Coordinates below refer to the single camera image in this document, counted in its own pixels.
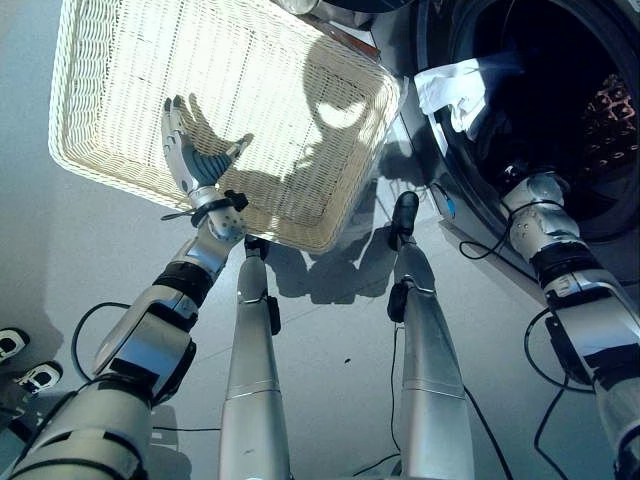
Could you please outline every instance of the woven texture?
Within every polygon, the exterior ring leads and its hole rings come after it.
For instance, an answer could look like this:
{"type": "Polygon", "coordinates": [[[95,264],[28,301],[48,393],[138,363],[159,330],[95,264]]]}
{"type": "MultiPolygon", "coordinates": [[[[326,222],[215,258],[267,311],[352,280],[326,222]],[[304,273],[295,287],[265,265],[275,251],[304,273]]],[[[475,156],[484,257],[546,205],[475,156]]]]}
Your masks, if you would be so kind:
{"type": "Polygon", "coordinates": [[[64,0],[49,149],[74,173],[186,210],[162,155],[167,96],[196,147],[254,140],[220,179],[252,233],[311,252],[335,242],[398,109],[383,68],[267,0],[64,0]]]}

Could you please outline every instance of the gray floor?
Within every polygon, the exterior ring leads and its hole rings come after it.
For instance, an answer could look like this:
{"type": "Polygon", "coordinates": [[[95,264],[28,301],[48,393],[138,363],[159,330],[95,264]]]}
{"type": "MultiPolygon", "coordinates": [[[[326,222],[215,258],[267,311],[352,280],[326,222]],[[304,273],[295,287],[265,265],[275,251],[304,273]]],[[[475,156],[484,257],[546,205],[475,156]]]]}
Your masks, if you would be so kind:
{"type": "MultiPolygon", "coordinates": [[[[55,358],[65,368],[55,390],[39,399],[39,411],[80,386],[69,356],[80,316],[101,301],[132,301],[193,234],[185,220],[160,222],[166,209],[70,174],[49,157],[59,5],[58,0],[12,0],[0,6],[0,327],[17,325],[31,334],[32,344],[11,366],[55,358]]],[[[382,161],[393,158],[411,172],[415,165],[402,159],[406,153],[396,137],[382,161]]],[[[393,256],[380,242],[383,232],[375,229],[407,187],[414,188],[394,178],[372,182],[337,251],[311,258],[282,247],[272,250],[269,282],[283,321],[275,348],[296,478],[349,475],[394,451],[389,434],[393,326],[385,314],[393,256]]],[[[432,262],[465,382],[515,477],[555,478],[532,448],[555,391],[535,376],[522,352],[523,330],[541,306],[495,265],[461,257],[424,189],[418,190],[425,201],[416,238],[432,262]]],[[[195,364],[180,392],[157,409],[156,424],[218,425],[241,259],[241,249],[232,252],[210,293],[192,331],[195,364]]],[[[91,319],[80,339],[85,364],[118,314],[105,310],[91,319]]],[[[559,377],[541,330],[532,344],[540,364],[559,377]]],[[[502,478],[480,423],[472,412],[471,417],[477,478],[502,478]]],[[[611,453],[588,396],[562,399],[543,445],[570,478],[612,477],[611,453]]],[[[217,448],[215,432],[163,434],[154,439],[151,478],[215,478],[217,448]]],[[[378,471],[388,473],[391,467],[389,462],[378,471]]]]}

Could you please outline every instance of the laundry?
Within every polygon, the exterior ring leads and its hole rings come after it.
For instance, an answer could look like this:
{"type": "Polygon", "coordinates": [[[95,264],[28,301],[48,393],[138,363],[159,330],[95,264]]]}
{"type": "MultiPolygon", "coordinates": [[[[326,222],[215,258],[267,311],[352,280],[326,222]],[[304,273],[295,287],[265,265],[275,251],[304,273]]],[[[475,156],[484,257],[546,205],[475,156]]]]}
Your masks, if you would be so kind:
{"type": "Polygon", "coordinates": [[[418,73],[413,81],[425,115],[449,105],[453,129],[475,140],[485,107],[500,82],[522,73],[518,54],[505,52],[431,68],[418,73]]]}

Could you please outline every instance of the robot finger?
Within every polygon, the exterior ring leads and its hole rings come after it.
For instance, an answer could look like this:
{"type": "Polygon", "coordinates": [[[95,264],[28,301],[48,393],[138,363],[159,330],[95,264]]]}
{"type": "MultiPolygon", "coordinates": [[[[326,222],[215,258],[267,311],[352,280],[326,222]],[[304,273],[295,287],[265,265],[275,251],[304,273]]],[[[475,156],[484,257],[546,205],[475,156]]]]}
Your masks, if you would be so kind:
{"type": "Polygon", "coordinates": [[[162,107],[162,123],[161,123],[161,132],[162,132],[162,146],[165,150],[165,154],[167,150],[171,149],[175,144],[176,140],[173,137],[173,133],[171,131],[171,99],[167,98],[164,101],[164,106],[162,107]]]}

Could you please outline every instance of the wicker basket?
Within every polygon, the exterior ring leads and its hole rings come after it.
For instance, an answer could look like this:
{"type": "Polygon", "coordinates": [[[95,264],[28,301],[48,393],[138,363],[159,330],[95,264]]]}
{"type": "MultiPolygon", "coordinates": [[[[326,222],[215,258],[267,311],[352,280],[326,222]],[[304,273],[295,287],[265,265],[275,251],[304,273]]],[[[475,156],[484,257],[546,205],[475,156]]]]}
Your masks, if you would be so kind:
{"type": "Polygon", "coordinates": [[[49,149],[74,173],[181,210],[160,112],[191,100],[196,147],[254,140],[220,180],[252,233],[311,252],[340,233],[398,109],[383,68],[267,0],[64,0],[49,149]]]}

